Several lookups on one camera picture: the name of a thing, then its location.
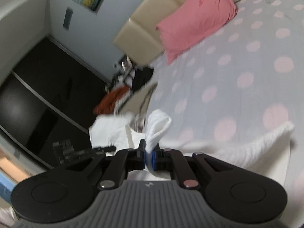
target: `gray ribbed gripper base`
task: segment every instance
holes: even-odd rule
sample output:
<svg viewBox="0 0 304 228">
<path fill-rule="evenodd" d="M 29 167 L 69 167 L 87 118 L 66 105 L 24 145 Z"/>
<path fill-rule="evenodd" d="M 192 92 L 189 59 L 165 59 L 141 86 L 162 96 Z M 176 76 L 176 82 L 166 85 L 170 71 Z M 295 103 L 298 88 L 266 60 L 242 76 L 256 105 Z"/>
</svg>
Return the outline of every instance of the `gray ribbed gripper base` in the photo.
<svg viewBox="0 0 304 228">
<path fill-rule="evenodd" d="M 37 224 L 20 220 L 14 228 L 286 228 L 273 221 L 246 225 L 214 212 L 198 191 L 172 181 L 129 181 L 115 190 L 101 191 L 92 205 L 70 220 Z"/>
</svg>

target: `headboard panel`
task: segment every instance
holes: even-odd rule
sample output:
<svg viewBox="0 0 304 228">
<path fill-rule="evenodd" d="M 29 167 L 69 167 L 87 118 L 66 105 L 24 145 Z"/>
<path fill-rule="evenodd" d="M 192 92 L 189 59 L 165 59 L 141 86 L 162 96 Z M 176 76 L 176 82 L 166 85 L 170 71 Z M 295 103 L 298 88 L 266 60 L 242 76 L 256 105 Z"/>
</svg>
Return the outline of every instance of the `headboard panel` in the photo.
<svg viewBox="0 0 304 228">
<path fill-rule="evenodd" d="M 176 11 L 185 1 L 144 0 L 122 27 L 114 39 L 114 44 L 137 64 L 148 65 L 164 51 L 155 26 Z"/>
</svg>

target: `polka dot bed sheet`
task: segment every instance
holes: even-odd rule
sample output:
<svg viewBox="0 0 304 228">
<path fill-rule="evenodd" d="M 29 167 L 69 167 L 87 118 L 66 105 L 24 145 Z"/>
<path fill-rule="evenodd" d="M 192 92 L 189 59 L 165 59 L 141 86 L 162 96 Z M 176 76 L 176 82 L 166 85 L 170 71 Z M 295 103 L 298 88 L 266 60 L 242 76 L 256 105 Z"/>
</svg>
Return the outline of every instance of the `polka dot bed sheet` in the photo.
<svg viewBox="0 0 304 228">
<path fill-rule="evenodd" d="M 147 115 L 172 118 L 164 139 L 247 143 L 292 121 L 288 227 L 304 223 L 304 0 L 241 0 L 237 16 L 171 65 L 156 59 Z"/>
</svg>

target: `metal screw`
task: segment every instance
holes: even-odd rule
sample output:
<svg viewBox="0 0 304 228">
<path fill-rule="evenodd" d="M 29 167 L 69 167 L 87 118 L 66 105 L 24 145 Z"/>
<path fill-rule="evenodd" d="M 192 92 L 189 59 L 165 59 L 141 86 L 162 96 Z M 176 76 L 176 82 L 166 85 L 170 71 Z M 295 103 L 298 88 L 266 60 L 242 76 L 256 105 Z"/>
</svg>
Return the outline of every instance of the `metal screw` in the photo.
<svg viewBox="0 0 304 228">
<path fill-rule="evenodd" d="M 199 182 L 197 182 L 194 179 L 189 179 L 189 180 L 184 181 L 183 184 L 186 188 L 195 188 L 199 185 Z"/>
<path fill-rule="evenodd" d="M 112 180 L 104 180 L 99 183 L 102 188 L 111 188 L 115 186 L 115 183 Z"/>
</svg>

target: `red-orange garment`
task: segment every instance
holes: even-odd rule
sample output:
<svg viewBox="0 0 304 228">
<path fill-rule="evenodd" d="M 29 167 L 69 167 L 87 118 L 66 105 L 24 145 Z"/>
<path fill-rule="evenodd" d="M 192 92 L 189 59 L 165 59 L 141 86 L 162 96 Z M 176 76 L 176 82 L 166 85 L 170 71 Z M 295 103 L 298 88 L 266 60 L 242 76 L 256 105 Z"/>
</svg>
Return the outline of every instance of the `red-orange garment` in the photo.
<svg viewBox="0 0 304 228">
<path fill-rule="evenodd" d="M 95 115 L 112 114 L 115 108 L 115 102 L 119 100 L 130 88 L 122 86 L 109 92 L 101 102 L 94 108 Z"/>
</svg>

